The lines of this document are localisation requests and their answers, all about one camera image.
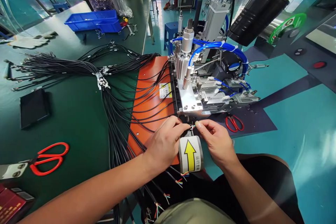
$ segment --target green label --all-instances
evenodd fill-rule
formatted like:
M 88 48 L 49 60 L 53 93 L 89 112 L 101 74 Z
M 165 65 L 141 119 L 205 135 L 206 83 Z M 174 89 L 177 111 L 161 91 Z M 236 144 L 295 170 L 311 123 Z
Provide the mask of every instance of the green label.
M 281 25 L 279 25 L 271 34 L 268 39 L 269 44 L 275 44 L 279 37 L 285 32 L 289 27 L 301 28 L 307 19 L 307 15 L 304 13 L 299 13 L 290 18 L 287 18 Z

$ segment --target black tablet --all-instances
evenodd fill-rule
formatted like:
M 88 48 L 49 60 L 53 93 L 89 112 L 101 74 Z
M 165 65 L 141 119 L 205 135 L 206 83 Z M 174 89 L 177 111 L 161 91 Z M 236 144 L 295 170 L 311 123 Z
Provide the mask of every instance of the black tablet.
M 49 113 L 49 101 L 43 89 L 38 89 L 20 98 L 21 129 L 46 118 Z

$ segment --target workbench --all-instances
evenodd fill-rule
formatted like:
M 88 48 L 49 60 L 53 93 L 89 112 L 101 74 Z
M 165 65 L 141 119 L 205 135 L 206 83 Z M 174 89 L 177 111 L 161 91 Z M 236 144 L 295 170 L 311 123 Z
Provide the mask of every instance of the workbench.
M 94 30 L 74 33 L 63 23 L 71 13 L 90 11 L 87 4 L 82 2 L 27 30 L 31 35 L 56 31 L 58 35 L 47 45 L 32 50 L 12 48 L 7 44 L 0 45 L 1 74 L 5 68 L 4 60 L 8 59 L 18 64 L 25 58 L 22 53 L 53 52 L 59 58 L 76 60 L 90 49 L 107 44 L 111 39 L 142 54 L 148 20 L 151 19 L 151 0 L 125 1 L 134 14 L 134 18 L 129 22 L 137 24 L 138 32 L 135 36 L 129 36 L 127 40 L 122 41 L 128 34 L 128 29 L 124 29 L 119 35 L 101 35 L 101 39 L 98 39 Z M 87 34 L 86 44 L 81 39 L 84 33 Z M 127 55 L 118 51 L 97 60 L 95 65 L 104 66 L 126 60 L 129 60 Z M 22 75 L 14 69 L 12 74 L 14 77 Z M 120 85 L 120 80 L 123 79 L 128 85 L 122 88 L 134 91 L 138 71 L 128 75 L 132 79 L 125 76 L 109 76 L 107 80 Z M 64 191 L 109 169 L 107 119 L 97 79 L 94 76 L 78 76 L 46 89 L 50 96 L 51 116 L 27 130 L 20 130 L 20 97 L 28 94 L 30 89 L 15 92 L 10 90 L 19 85 L 0 78 L 0 164 L 34 158 L 38 151 L 56 142 L 66 142 L 70 145 L 64 162 L 50 175 L 39 177 L 27 168 L 21 177 L 15 179 L 18 187 L 36 198 L 30 211 L 32 212 Z M 132 102 L 125 103 L 125 106 L 132 106 Z M 54 164 L 45 164 L 40 168 L 43 170 L 53 166 Z

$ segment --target blue plastic crate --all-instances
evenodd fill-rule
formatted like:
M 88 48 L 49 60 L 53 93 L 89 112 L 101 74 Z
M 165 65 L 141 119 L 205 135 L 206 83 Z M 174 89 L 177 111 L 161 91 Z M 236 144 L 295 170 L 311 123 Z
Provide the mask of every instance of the blue plastic crate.
M 99 29 L 104 33 L 117 33 L 121 31 L 119 20 L 104 19 L 98 23 Z
M 65 21 L 74 32 L 101 29 L 102 32 L 119 32 L 121 26 L 116 10 L 74 13 Z

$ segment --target orange mat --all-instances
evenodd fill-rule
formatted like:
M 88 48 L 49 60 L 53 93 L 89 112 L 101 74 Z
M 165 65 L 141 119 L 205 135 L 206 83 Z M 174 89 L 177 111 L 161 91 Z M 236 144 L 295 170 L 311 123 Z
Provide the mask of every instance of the orange mat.
M 162 67 L 164 66 L 164 64 L 167 61 L 168 61 L 168 58 L 166 56 L 155 57 L 149 64 L 147 64 L 146 66 L 144 66 L 140 69 L 139 79 L 147 79 L 149 77 L 154 76 L 155 74 L 157 74 L 158 72 L 161 71 Z M 165 76 L 169 73 L 170 73 L 170 69 L 167 68 L 164 71 L 164 74 L 162 76 Z M 149 79 L 149 80 L 143 80 L 143 81 L 138 80 L 137 88 L 147 88 L 150 85 L 152 85 L 157 80 L 157 78 L 158 78 L 158 76 L 155 76 L 154 78 Z M 170 76 L 169 75 L 166 76 L 165 78 L 163 78 L 160 81 L 160 83 L 168 83 L 168 82 L 170 82 Z M 160 83 L 158 83 L 158 85 L 153 89 L 153 91 L 151 93 L 149 93 L 147 96 L 145 96 L 144 98 L 140 98 L 138 100 L 135 100 L 134 105 L 137 105 L 137 104 L 141 103 L 146 98 L 148 98 L 151 94 L 153 94 L 156 90 L 158 90 L 161 87 Z M 136 95 L 135 95 L 135 98 L 138 98 L 138 97 L 144 95 L 149 90 L 150 89 L 137 92 Z M 173 101 L 172 97 L 173 97 L 173 93 L 171 93 L 171 96 L 168 96 L 166 99 L 164 99 L 164 101 L 159 106 L 157 106 L 155 109 L 150 110 L 148 112 L 142 112 L 142 113 L 134 113 L 133 112 L 133 115 L 139 121 L 142 118 L 150 117 L 150 116 L 156 114 L 157 112 L 159 112 L 163 107 L 165 107 L 166 105 L 171 103 Z M 147 101 L 145 101 L 142 104 L 134 107 L 133 111 L 149 110 L 149 109 L 155 107 L 161 101 L 162 101 L 162 99 L 160 98 L 160 92 L 158 91 L 152 97 L 150 97 Z M 155 115 L 155 116 L 153 116 L 153 117 L 151 117 L 147 120 L 140 121 L 140 122 L 152 121 L 152 120 L 155 120 L 155 119 L 166 117 L 166 116 L 171 115 L 171 114 L 174 114 L 174 104 L 170 104 L 167 108 L 163 109 L 157 115 Z M 155 131 L 164 121 L 165 121 L 165 119 L 162 119 L 162 120 L 159 120 L 159 121 L 146 123 L 144 125 L 147 128 Z M 131 130 L 138 137 L 138 139 L 147 147 L 148 146 L 148 140 L 154 133 L 150 132 L 149 130 L 147 130 L 145 128 L 143 128 L 140 124 L 135 124 L 135 123 L 131 124 Z M 129 145 L 131 146 L 131 148 L 133 149 L 133 151 L 136 155 L 139 155 L 140 153 L 142 153 L 142 150 L 140 149 L 140 147 L 137 145 L 137 143 L 135 142 L 135 140 L 133 139 L 133 137 L 130 134 L 128 135 L 128 143 L 129 143 Z M 176 157 L 174 162 L 173 162 L 173 165 L 177 165 L 179 163 L 180 162 L 179 162 L 178 158 Z

